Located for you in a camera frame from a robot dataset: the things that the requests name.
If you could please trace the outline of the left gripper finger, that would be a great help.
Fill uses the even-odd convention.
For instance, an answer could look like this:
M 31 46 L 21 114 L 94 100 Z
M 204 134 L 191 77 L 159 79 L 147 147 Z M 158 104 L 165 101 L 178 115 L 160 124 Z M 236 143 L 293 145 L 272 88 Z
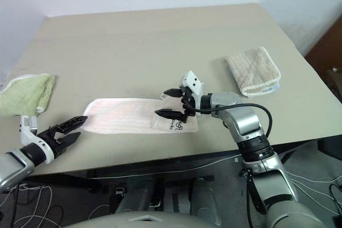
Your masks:
M 77 141 L 80 135 L 80 132 L 75 132 L 57 139 L 58 153 L 64 153 L 71 145 L 73 145 Z
M 66 135 L 78 128 L 80 128 L 81 126 L 83 126 L 83 124 L 85 123 L 85 121 L 87 120 L 87 116 L 76 116 L 73 117 L 59 125 L 55 126 L 55 132 L 58 133 L 62 133 L 63 135 Z

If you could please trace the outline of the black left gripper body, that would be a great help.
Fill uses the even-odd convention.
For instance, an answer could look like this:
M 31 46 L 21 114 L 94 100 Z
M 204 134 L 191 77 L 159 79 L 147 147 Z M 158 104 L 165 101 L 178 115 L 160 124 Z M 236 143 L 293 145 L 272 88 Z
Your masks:
M 37 135 L 38 138 L 44 140 L 49 145 L 49 147 L 52 149 L 55 159 L 60 157 L 67 150 L 67 145 L 64 142 L 63 137 L 55 139 L 57 132 L 64 134 L 63 129 L 59 125 L 56 125 L 54 127 L 49 127 Z

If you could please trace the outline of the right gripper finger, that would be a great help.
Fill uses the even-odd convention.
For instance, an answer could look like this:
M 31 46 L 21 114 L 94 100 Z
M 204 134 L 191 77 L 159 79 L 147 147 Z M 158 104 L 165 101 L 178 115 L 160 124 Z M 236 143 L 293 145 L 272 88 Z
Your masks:
M 181 98 L 183 97 L 184 92 L 181 89 L 168 89 L 164 91 L 163 94 L 174 98 Z
M 158 109 L 154 111 L 160 117 L 170 120 L 178 120 L 181 122 L 187 122 L 188 117 L 180 111 L 173 111 L 172 109 Z

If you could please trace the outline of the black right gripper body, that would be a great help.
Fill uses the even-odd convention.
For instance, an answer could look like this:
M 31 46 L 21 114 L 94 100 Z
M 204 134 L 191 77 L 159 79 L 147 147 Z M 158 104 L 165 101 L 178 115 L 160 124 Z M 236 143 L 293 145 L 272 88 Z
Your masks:
M 181 102 L 184 109 L 184 114 L 181 117 L 181 121 L 183 123 L 187 123 L 188 117 L 198 116 L 198 113 L 196 112 L 197 95 L 189 87 L 180 87 L 180 89 L 183 92 Z

